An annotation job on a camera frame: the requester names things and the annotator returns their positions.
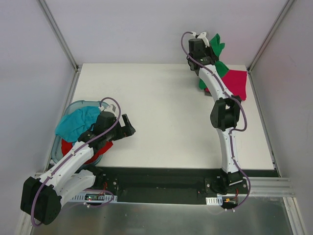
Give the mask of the green t shirt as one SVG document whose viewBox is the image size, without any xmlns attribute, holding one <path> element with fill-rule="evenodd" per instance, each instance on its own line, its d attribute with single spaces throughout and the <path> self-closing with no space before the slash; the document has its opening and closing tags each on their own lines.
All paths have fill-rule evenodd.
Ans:
<svg viewBox="0 0 313 235">
<path fill-rule="evenodd" d="M 215 62 L 215 67 L 220 78 L 223 78 L 229 71 L 229 68 L 219 60 L 219 56 L 222 50 L 225 47 L 225 43 L 221 43 L 220 35 L 217 33 L 210 41 L 209 41 L 214 54 L 217 56 L 217 61 Z"/>
</svg>

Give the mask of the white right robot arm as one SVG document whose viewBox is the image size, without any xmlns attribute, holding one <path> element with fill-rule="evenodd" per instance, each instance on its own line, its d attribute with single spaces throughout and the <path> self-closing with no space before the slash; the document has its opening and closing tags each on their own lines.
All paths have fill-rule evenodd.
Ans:
<svg viewBox="0 0 313 235">
<path fill-rule="evenodd" d="M 210 189 L 218 194 L 233 192 L 243 181 L 240 173 L 235 140 L 235 129 L 240 119 L 241 99 L 226 87 L 216 69 L 217 56 L 211 46 L 200 37 L 188 41 L 187 56 L 190 70 L 204 82 L 214 99 L 210 114 L 212 126 L 217 130 L 221 152 L 221 175 L 210 183 Z"/>
</svg>

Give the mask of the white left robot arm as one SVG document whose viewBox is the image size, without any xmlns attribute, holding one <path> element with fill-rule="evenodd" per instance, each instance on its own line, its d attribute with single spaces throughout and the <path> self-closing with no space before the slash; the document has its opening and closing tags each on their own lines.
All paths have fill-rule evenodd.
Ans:
<svg viewBox="0 0 313 235">
<path fill-rule="evenodd" d="M 82 190 L 99 190 L 103 178 L 92 168 L 81 169 L 99 150 L 111 141 L 135 133 L 126 114 L 102 111 L 91 127 L 83 132 L 72 149 L 38 178 L 29 177 L 23 184 L 20 209 L 31 216 L 33 226 L 53 222 L 62 207 Z"/>
</svg>

